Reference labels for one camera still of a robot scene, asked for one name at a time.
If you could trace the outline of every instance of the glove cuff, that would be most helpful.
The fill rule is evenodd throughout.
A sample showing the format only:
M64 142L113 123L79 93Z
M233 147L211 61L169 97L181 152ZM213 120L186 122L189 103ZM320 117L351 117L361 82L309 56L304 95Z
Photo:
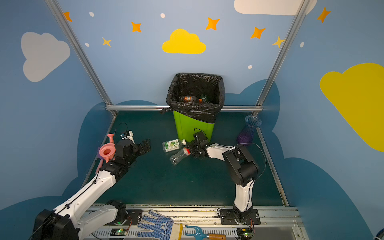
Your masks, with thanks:
M182 224L173 224L172 231L170 232L169 240L180 240L182 232L183 232Z

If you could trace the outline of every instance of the black trash bag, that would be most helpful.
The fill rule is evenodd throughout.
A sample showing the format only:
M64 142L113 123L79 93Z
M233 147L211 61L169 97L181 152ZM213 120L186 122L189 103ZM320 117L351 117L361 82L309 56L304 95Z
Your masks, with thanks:
M206 95L210 103L182 103L180 96ZM215 123L216 116L224 106L225 89L221 76L205 73L178 73L173 78L167 95L169 108L160 113L177 111L190 118Z

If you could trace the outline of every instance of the bottle label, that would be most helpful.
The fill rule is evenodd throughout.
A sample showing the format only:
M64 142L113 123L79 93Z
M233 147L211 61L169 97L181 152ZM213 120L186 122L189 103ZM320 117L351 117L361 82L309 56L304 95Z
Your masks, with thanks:
M166 152L177 150L180 148L180 143L178 139L165 142Z

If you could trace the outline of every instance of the robotic arm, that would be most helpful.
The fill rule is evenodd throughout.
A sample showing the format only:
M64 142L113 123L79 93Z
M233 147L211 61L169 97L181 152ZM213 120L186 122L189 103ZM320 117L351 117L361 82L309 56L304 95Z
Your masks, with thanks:
M189 149L193 157L207 156L225 161L231 179L236 184L236 198L233 204L238 222L245 222L253 209L252 188L260 171L258 164L244 145L223 146L209 141L203 132L194 134Z
M82 240L100 226L126 219L125 204L113 200L99 211L80 219L107 189L128 172L138 156L151 150L151 142L147 139L135 144L132 132L127 131L114 149L114 158L104 164L89 183L53 211L43 210L36 217L32 240Z

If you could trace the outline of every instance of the white cloud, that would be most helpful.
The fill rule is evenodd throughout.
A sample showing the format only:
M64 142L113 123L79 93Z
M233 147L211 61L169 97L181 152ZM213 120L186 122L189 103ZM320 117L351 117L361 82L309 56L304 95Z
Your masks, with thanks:
M31 82L41 81L70 56L68 44L49 33L24 33L22 51L26 58L24 75Z
M311 0L308 14L317 0ZM301 0L235 0L235 10L243 14L295 15Z

